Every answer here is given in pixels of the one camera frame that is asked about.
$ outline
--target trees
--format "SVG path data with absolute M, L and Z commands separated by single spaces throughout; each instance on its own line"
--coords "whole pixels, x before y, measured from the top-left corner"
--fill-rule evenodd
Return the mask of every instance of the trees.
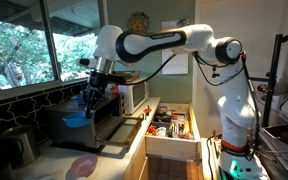
M 54 35 L 62 80 L 81 77 L 76 58 L 91 57 L 94 34 L 83 37 Z M 0 22 L 0 90 L 54 80 L 43 31 Z

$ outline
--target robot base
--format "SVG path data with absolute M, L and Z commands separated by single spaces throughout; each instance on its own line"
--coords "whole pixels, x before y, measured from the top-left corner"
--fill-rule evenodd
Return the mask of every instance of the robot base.
M 249 161 L 244 156 L 231 155 L 222 151 L 219 157 L 219 166 L 235 179 L 270 179 L 255 155 Z

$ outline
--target open drawer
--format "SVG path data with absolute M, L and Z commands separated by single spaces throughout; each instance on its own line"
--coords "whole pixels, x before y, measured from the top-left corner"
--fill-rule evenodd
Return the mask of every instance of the open drawer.
M 198 144 L 201 138 L 192 105 L 161 103 L 160 107 L 166 108 L 168 111 L 185 113 L 187 115 L 186 126 L 189 126 L 193 137 L 191 137 L 191 139 L 181 139 L 146 134 L 146 153 L 180 160 L 196 160 L 199 162 Z

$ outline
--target kitchen counter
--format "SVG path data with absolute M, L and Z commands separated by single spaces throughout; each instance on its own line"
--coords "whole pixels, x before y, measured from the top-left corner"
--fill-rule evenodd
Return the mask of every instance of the kitchen counter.
M 143 120 L 130 149 L 105 146 L 96 154 L 98 163 L 95 171 L 87 179 L 92 180 L 119 180 L 123 179 L 128 165 L 133 162 L 134 154 L 138 151 L 139 144 L 144 141 L 144 135 L 149 127 L 153 115 L 159 105 L 159 97 L 150 97 L 132 116 L 138 117 L 148 106 L 152 113 Z M 32 164 L 14 170 L 18 180 L 73 180 L 77 179 L 70 171 L 74 160 L 87 152 L 72 149 L 51 147 L 49 140 L 40 146 L 41 156 Z

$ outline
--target paper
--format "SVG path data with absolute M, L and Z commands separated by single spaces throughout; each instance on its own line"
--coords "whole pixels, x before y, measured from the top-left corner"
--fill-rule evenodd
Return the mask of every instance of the paper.
M 188 25 L 188 19 L 162 22 L 162 30 L 179 28 Z M 162 51 L 162 64 L 173 55 L 170 49 Z M 188 74 L 188 55 L 180 54 L 171 59 L 162 69 L 162 74 Z

